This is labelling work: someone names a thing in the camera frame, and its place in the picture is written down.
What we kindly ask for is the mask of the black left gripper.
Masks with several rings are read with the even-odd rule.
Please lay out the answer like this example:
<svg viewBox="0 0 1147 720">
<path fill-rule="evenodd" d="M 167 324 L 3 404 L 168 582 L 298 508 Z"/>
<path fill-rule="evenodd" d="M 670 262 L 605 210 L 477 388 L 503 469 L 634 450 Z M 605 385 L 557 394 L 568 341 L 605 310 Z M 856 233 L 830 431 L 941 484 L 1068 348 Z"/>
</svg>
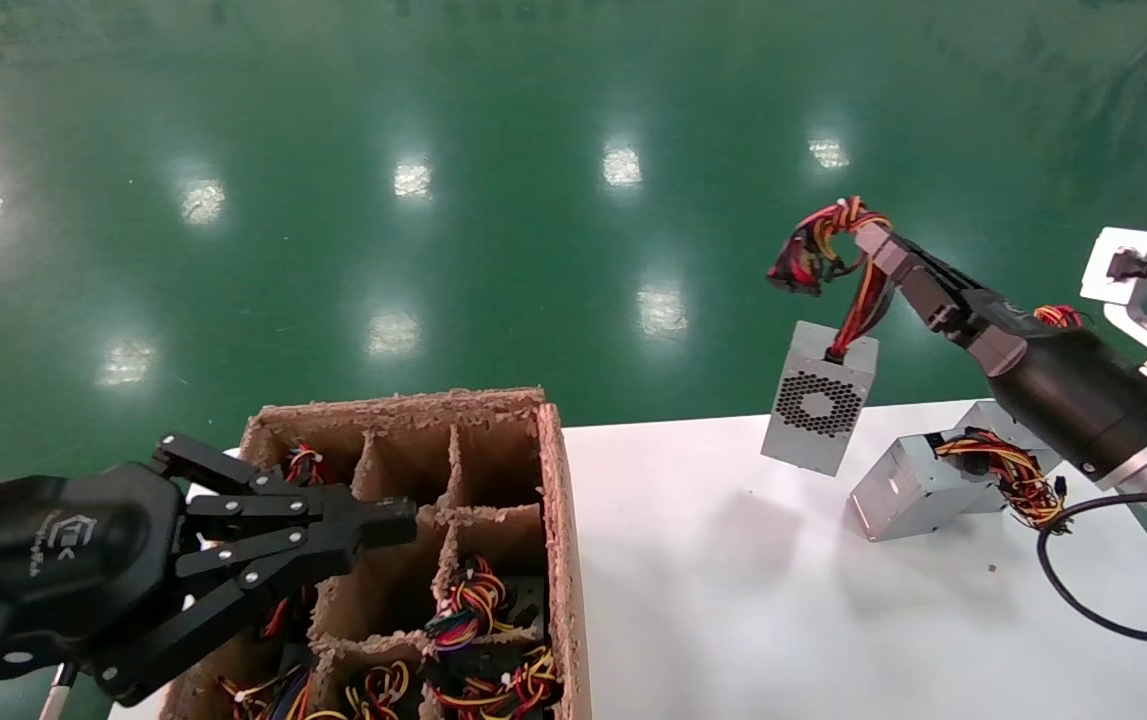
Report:
<svg viewBox="0 0 1147 720">
<path fill-rule="evenodd" d="M 0 482 L 0 680 L 79 664 L 112 701 L 138 705 L 294 592 L 346 576 L 362 551 L 418 537 L 409 498 L 294 486 L 279 469 L 188 436 L 163 438 L 151 469 L 165 478 L 128 462 L 89 477 Z M 184 510 L 170 479 L 203 490 L 186 501 L 185 533 L 236 541 L 299 527 L 302 541 L 247 561 L 175 618 L 106 654 L 163 584 Z"/>
</svg>

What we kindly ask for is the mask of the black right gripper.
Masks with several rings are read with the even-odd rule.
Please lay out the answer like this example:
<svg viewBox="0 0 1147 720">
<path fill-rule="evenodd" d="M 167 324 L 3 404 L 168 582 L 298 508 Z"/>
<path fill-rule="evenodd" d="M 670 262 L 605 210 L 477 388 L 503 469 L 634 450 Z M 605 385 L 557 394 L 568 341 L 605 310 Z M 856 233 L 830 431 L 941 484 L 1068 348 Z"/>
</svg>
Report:
<svg viewBox="0 0 1147 720">
<path fill-rule="evenodd" d="M 1147 382 L 1085 328 L 1045 324 L 972 275 L 883 225 L 855 236 L 929 331 L 980 365 L 994 401 L 1066 462 L 1102 480 L 1147 446 Z"/>
</svg>

